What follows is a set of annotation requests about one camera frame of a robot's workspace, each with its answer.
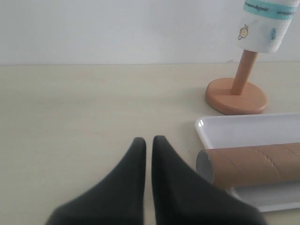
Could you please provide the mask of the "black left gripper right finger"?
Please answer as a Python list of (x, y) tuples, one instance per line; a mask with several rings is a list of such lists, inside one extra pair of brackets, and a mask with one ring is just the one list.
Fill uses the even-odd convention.
[(162, 135), (153, 139), (151, 178), (158, 225), (266, 224), (258, 209), (200, 177)]

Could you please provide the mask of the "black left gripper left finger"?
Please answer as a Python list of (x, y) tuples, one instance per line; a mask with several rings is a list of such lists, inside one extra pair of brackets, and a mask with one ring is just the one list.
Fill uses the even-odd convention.
[(48, 225), (142, 225), (146, 142), (133, 139), (116, 167), (96, 186), (59, 206)]

